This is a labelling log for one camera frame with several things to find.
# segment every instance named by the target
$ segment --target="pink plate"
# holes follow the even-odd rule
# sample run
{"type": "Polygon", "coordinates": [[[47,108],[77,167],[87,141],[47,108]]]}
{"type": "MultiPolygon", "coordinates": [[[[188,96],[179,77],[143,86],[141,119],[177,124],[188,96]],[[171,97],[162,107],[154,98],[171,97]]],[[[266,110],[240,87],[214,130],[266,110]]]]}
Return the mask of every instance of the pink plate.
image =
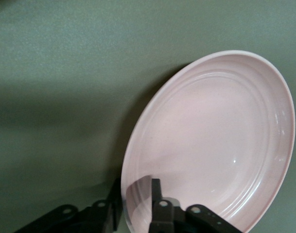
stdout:
{"type": "Polygon", "coordinates": [[[202,204],[243,232],[259,221],[285,177],[294,146],[288,86],[264,58],[223,51],[175,74],[130,138],[122,198],[133,233],[151,221],[151,178],[181,208],[202,204]]]}

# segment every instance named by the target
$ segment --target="green background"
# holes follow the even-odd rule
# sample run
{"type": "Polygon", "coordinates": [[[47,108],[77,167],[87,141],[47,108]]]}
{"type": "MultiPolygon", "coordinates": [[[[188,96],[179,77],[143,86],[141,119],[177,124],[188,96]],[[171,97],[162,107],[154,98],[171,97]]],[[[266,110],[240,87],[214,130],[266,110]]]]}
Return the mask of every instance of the green background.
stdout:
{"type": "MultiPolygon", "coordinates": [[[[104,197],[153,94],[222,50],[271,61],[296,111],[296,1],[0,0],[0,233],[104,197]]],[[[296,232],[296,142],[251,232],[296,232]]]]}

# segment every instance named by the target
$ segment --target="green surface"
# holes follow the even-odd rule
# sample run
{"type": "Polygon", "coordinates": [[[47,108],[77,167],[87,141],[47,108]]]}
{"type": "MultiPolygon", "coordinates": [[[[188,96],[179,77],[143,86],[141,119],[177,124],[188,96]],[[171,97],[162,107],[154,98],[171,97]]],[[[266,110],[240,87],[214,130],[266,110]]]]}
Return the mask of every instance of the green surface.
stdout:
{"type": "MultiPolygon", "coordinates": [[[[232,49],[271,61],[296,111],[296,1],[0,0],[0,233],[103,197],[158,88],[232,49]]],[[[296,142],[251,232],[296,232],[296,142]]]]}

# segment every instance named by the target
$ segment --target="plate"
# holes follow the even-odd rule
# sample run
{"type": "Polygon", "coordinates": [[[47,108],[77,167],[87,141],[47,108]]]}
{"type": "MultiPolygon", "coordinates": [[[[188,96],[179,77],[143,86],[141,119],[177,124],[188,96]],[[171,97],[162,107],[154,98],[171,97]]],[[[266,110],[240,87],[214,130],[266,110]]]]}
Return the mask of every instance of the plate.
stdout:
{"type": "Polygon", "coordinates": [[[202,204],[243,232],[260,220],[285,177],[295,112],[280,72],[246,51],[208,55],[155,94],[129,140],[122,199],[129,229],[147,233],[151,178],[182,209],[202,204]]]}

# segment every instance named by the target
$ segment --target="green tabletop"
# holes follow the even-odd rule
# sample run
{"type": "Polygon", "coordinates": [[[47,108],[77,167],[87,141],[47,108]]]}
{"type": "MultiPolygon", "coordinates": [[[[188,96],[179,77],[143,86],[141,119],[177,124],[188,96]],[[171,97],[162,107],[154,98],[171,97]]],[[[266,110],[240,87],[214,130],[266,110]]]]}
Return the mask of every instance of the green tabletop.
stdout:
{"type": "MultiPolygon", "coordinates": [[[[222,50],[272,62],[296,111],[294,0],[0,0],[0,233],[104,197],[153,94],[222,50]]],[[[251,232],[296,232],[296,141],[251,232]]]]}

